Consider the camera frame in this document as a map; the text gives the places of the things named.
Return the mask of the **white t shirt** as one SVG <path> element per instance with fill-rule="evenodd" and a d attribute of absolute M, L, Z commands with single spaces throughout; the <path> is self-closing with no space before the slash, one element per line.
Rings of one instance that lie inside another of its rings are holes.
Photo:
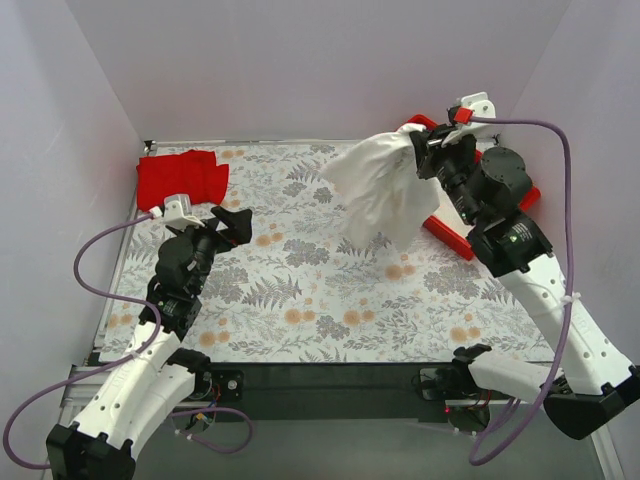
<path fill-rule="evenodd" d="M 439 183 L 418 177 L 410 138 L 425 130 L 406 123 L 376 134 L 322 168 L 322 177 L 342 196 L 347 215 L 343 235 L 353 246 L 364 248 L 381 233 L 404 250 L 439 208 Z"/>

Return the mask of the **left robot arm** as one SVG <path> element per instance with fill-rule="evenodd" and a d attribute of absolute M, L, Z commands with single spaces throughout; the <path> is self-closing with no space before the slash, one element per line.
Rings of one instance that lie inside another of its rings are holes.
<path fill-rule="evenodd" d="M 212 390 L 209 358 L 181 342 L 199 314 L 216 255 L 250 242 L 253 213 L 215 206 L 200 220 L 178 197 L 161 212 L 171 236 L 158 250 L 129 346 L 86 407 L 47 437 L 55 479 L 132 478 L 137 457 L 174 408 Z"/>

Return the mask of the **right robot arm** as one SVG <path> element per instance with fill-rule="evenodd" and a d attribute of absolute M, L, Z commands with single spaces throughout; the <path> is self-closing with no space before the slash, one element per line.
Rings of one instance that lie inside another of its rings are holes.
<path fill-rule="evenodd" d="M 521 209 L 532 190 L 522 157 L 504 147 L 476 153 L 467 134 L 453 144 L 453 129 L 411 134 L 418 175 L 436 179 L 471 230 L 475 257 L 508 290 L 561 356 L 550 389 L 548 368 L 510 360 L 487 345 L 458 348 L 452 373 L 464 397 L 492 390 L 534 403 L 570 438 L 581 440 L 608 423 L 639 398 L 639 370 L 604 335 L 566 284 L 553 248 L 538 225 Z"/>

